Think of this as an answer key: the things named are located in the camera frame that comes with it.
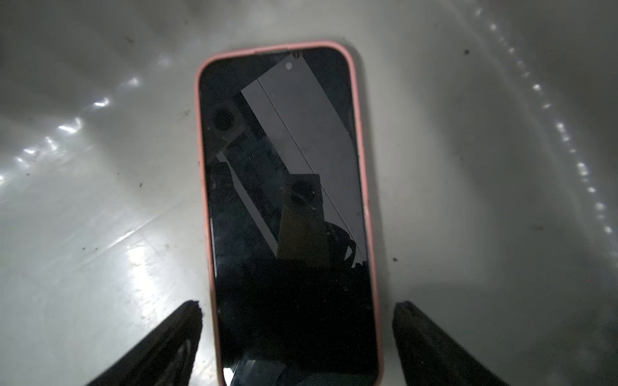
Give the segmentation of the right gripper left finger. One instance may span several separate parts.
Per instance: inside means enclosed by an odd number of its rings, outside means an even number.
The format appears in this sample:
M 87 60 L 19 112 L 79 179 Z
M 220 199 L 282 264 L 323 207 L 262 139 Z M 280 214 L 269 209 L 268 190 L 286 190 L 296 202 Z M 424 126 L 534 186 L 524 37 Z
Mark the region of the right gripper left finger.
M 91 385 L 188 386 L 203 328 L 197 301 L 186 301 Z

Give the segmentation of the grey storage tray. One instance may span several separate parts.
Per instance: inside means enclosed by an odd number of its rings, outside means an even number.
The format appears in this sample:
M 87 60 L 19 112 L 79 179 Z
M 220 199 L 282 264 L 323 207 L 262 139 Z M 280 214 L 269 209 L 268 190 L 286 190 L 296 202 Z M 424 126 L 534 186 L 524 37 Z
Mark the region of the grey storage tray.
M 409 300 L 511 385 L 616 384 L 614 1 L 2 2 L 2 384 L 209 311 L 198 69 L 313 40 L 358 71 L 381 382 Z

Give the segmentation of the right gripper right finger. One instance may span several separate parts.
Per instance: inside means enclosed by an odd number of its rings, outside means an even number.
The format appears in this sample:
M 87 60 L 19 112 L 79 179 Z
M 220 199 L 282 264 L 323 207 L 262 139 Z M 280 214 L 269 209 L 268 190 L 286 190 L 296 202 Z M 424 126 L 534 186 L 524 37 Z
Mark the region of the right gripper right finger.
M 394 340 L 408 385 L 504 385 L 412 302 L 399 302 Z

